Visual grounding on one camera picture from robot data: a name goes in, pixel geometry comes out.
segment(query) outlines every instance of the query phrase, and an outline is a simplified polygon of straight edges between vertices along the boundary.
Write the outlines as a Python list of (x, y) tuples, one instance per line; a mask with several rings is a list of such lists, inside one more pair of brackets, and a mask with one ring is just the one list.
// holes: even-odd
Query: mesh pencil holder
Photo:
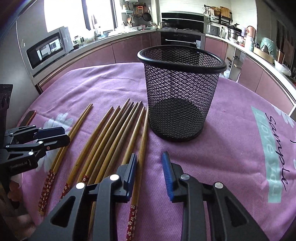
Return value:
[(169, 141), (198, 136), (209, 111), (219, 73), (219, 57), (200, 49), (162, 45), (138, 52), (144, 63), (149, 122), (153, 132)]

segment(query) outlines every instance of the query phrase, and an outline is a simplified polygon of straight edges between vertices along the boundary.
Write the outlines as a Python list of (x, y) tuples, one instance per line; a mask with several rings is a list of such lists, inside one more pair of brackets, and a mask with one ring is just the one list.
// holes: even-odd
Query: oven handle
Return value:
[(180, 40), (169, 40), (169, 39), (165, 39), (166, 41), (171, 41), (171, 42), (181, 42), (181, 43), (188, 43), (188, 44), (197, 44), (196, 42), (186, 42), (186, 41), (180, 41)]

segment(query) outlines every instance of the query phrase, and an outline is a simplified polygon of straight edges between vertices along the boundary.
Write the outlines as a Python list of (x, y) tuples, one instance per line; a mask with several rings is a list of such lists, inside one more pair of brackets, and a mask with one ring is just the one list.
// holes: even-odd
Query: cutting board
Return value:
[(230, 11), (227, 7), (220, 7), (221, 8), (221, 16), (230, 18)]

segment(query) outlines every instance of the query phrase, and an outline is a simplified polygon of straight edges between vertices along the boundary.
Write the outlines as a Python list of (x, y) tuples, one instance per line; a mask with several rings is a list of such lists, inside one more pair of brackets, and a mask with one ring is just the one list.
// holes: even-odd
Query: smartphone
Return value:
[(36, 111), (35, 110), (30, 110), (26, 116), (24, 117), (24, 119), (22, 120), (20, 126), (28, 126), (30, 125), (31, 121), (33, 120), (34, 116), (36, 115)]

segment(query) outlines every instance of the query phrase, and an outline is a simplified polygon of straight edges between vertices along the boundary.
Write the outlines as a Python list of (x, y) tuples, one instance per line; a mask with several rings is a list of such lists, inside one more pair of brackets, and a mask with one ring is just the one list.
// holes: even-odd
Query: basket rim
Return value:
[[(197, 65), (188, 65), (188, 64), (178, 64), (178, 63), (171, 63), (171, 62), (165, 62), (161, 60), (155, 60), (151, 58), (147, 58), (143, 56), (143, 53), (146, 51), (152, 50), (152, 49), (164, 49), (164, 48), (183, 48), (183, 49), (190, 49), (194, 50), (200, 53), (207, 54), (215, 59), (217, 59), (221, 65), (220, 66), (197, 66)], [(142, 49), (141, 51), (138, 52), (137, 57), (139, 61), (142, 63), (153, 66), (156, 68), (161, 68), (161, 69), (167, 69), (167, 70), (174, 70), (178, 72), (189, 72), (189, 73), (196, 73), (196, 74), (219, 74), (224, 72), (227, 69), (227, 65), (224, 60), (222, 60), (220, 57), (218, 57), (215, 54), (212, 54), (208, 51), (202, 50), (202, 49), (197, 49), (193, 47), (188, 47), (188, 46), (182, 46), (182, 45), (159, 45), (159, 46), (153, 46), (149, 48)]]

